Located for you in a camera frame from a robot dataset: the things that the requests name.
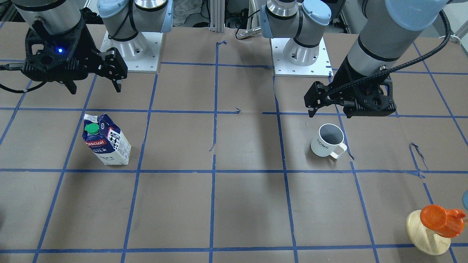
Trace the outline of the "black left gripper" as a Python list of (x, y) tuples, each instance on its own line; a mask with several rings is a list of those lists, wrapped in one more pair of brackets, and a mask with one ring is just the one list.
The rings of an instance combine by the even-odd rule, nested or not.
[(351, 100), (351, 95), (343, 92), (330, 93), (331, 85), (325, 85), (320, 81), (315, 81), (304, 95), (305, 107), (309, 109), (309, 117), (313, 118), (317, 109), (332, 104), (343, 105), (345, 100)]

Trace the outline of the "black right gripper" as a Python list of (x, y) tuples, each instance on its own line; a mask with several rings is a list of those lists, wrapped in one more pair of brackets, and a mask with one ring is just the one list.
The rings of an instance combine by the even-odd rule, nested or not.
[[(104, 52), (98, 51), (97, 55), (101, 58), (98, 73), (100, 76), (112, 80), (116, 92), (120, 93), (122, 80), (126, 79), (128, 75), (128, 67), (119, 50), (117, 48), (109, 48)], [(72, 95), (76, 94), (77, 85), (73, 80), (63, 81), (63, 84)]]

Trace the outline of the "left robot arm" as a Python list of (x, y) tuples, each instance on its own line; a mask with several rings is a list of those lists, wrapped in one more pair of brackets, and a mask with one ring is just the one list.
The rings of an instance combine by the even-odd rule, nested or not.
[[(343, 106), (352, 116), (384, 117), (396, 111), (390, 74), (439, 52), (450, 37), (450, 24), (443, 8), (449, 0), (361, 0), (366, 25), (349, 50), (333, 81), (314, 82), (304, 96), (312, 118), (325, 106)], [(395, 65), (411, 43), (437, 16), (446, 36), (430, 52)], [(286, 58), (293, 64), (313, 63), (320, 40), (331, 20), (331, 9), (321, 0), (268, 0), (259, 10), (262, 35), (288, 38)]]

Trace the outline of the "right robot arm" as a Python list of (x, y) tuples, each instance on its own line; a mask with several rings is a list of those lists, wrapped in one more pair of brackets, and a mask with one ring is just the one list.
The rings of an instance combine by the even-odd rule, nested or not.
[(75, 81), (89, 73), (109, 79), (121, 92), (127, 78), (127, 60), (139, 59), (149, 52), (144, 32), (170, 32), (173, 25), (172, 0), (99, 0), (99, 15), (111, 46), (97, 48), (85, 22), (83, 9), (70, 0), (14, 0), (14, 7), (28, 23), (23, 63), (2, 65), (1, 70), (20, 70), (38, 85), (15, 90), (28, 93), (47, 82), (65, 85), (76, 94)]

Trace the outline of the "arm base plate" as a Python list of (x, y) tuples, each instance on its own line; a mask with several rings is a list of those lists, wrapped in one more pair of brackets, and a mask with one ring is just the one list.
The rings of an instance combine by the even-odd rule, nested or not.
[(110, 40), (108, 35), (106, 32), (100, 50), (104, 51), (110, 47), (118, 48), (129, 73), (158, 72), (164, 33), (139, 32), (134, 39), (126, 42)]
[(317, 78), (333, 76), (323, 38), (319, 45), (313, 48), (302, 47), (292, 38), (272, 38), (271, 53), (275, 76)]

